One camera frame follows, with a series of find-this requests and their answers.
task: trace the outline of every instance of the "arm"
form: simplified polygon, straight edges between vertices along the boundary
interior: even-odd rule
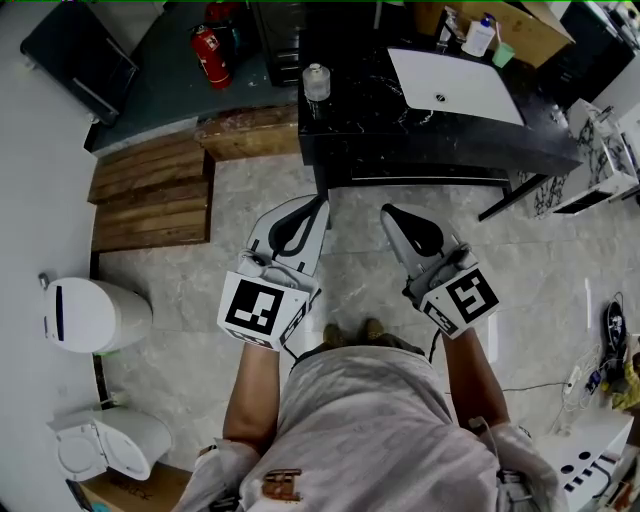
[[[280,408],[280,354],[245,343],[222,437],[263,455],[276,434]]]
[[[444,333],[442,337],[451,398],[460,426],[470,430],[469,420],[478,416],[482,416],[490,427],[508,423],[507,403],[476,331],[467,329],[455,340]]]

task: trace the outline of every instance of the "cardboard box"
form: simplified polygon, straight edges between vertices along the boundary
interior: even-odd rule
[[[511,45],[515,58],[538,68],[569,43],[575,43],[560,21],[544,2],[523,2],[523,12],[505,2],[416,2],[412,4],[418,32],[436,35],[436,28],[444,6],[458,12],[458,22],[466,34],[471,21],[479,21],[485,12],[500,23],[502,40]],[[494,37],[490,50],[498,46]]]
[[[171,512],[190,477],[188,471],[156,463],[145,481],[109,468],[80,488],[91,506],[103,505],[110,512]]]

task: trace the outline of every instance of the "white wall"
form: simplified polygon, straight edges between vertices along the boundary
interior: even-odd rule
[[[556,18],[562,18],[562,15],[569,8],[569,4],[571,2],[547,2],[547,5],[551,9],[551,12],[555,15]]]
[[[640,56],[627,67],[594,100],[598,108],[611,105],[620,128],[627,134],[637,158],[640,158]]]
[[[79,510],[45,422],[97,400],[91,356],[43,336],[37,275],[88,275],[94,215],[86,112],[18,50],[53,7],[0,8],[0,501],[10,512]]]
[[[87,5],[128,54],[164,12],[162,2],[98,2]]]

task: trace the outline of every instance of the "printed logo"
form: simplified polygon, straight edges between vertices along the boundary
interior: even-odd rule
[[[498,298],[479,269],[447,286],[447,291],[468,324],[498,304]]]
[[[283,295],[282,290],[243,279],[238,284],[225,320],[229,324],[269,336]]]
[[[300,501],[300,494],[295,492],[296,477],[302,471],[299,469],[274,469],[264,475],[262,494],[278,501]]]
[[[451,336],[454,332],[458,330],[456,324],[454,324],[447,316],[442,313],[437,307],[435,307],[431,302],[427,302],[427,305],[424,307],[424,312],[427,314],[431,320],[433,320],[442,332],[444,332],[447,336]]]
[[[295,331],[296,327],[298,327],[300,322],[302,322],[302,319],[304,318],[304,315],[306,313],[307,313],[307,304],[304,303],[302,304],[302,307],[300,308],[300,310],[296,313],[296,316],[293,317],[293,320],[291,320],[291,323],[289,323],[287,328],[284,330],[284,332],[280,336],[280,344],[284,345],[286,343],[286,341],[289,339],[289,336],[293,334],[293,331]]]

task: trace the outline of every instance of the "black marble countertop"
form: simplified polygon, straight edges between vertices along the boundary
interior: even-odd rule
[[[331,70],[331,96],[319,105],[306,100],[300,85],[298,129],[307,164],[351,158],[547,175],[566,174],[579,165],[564,114],[538,88],[535,69],[516,59],[497,71],[525,126],[409,108],[387,47],[433,48],[432,39],[420,37],[301,35],[302,67],[320,62]],[[488,63],[491,59],[490,52],[483,59],[459,57]]]

